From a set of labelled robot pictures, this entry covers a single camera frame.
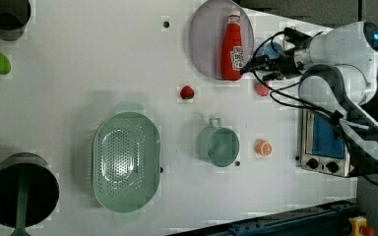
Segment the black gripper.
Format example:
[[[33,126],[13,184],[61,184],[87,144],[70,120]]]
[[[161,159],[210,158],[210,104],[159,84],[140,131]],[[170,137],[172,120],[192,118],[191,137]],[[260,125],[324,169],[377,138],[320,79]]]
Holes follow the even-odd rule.
[[[261,66],[257,63],[248,62],[241,70],[241,73],[260,72],[264,81],[292,79],[301,75],[302,67],[297,67],[294,62],[294,52],[299,50],[302,44],[311,36],[294,28],[285,28],[265,39],[254,51],[254,58],[258,59],[267,56],[268,59]],[[276,42],[283,47],[280,57],[271,60],[268,55],[260,55],[259,51],[267,43]]]

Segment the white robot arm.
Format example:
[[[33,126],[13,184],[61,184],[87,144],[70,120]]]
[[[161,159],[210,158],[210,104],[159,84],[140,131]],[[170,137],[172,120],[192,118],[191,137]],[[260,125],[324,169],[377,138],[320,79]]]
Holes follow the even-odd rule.
[[[360,172],[378,173],[378,122],[362,108],[378,89],[378,26],[356,22],[313,36],[292,28],[281,34],[291,49],[276,59],[255,54],[240,72],[299,78],[295,106],[334,126]]]

